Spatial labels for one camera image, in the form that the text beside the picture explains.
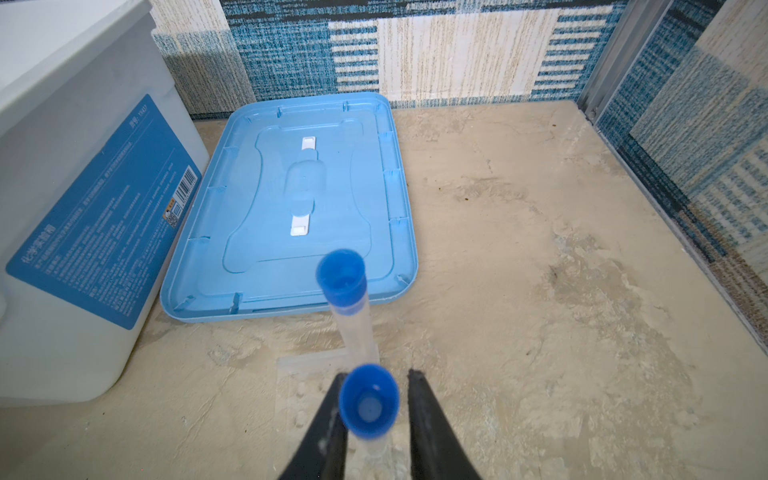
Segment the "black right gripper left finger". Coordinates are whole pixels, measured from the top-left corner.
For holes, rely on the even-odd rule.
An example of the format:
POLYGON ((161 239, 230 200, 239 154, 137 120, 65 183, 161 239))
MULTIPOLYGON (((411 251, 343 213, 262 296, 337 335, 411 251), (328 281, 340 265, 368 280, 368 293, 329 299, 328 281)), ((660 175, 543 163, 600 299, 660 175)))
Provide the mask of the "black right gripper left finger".
POLYGON ((348 429, 339 398, 347 373, 335 376, 295 454, 279 479, 344 479, 348 429))

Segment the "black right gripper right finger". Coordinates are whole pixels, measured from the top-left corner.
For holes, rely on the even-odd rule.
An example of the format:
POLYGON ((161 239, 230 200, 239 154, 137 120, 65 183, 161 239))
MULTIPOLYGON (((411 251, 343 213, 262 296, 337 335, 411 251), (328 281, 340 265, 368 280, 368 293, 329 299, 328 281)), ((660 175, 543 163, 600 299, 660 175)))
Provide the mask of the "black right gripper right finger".
POLYGON ((412 479, 480 479, 458 441, 425 374, 408 372, 412 479))

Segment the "blue capped test tube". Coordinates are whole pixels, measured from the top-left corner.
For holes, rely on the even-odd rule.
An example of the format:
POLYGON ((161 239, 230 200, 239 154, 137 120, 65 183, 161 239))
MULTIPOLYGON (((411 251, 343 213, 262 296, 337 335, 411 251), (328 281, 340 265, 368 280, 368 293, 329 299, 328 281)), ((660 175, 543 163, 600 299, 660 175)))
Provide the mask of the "blue capped test tube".
POLYGON ((363 258, 350 249, 334 250, 320 261, 316 280, 330 306, 352 364, 378 364, 380 355, 373 335, 363 258))
POLYGON ((364 364, 346 376, 339 409, 349 434, 347 470, 352 479, 396 477, 390 430, 399 408, 399 387, 384 367, 364 364))

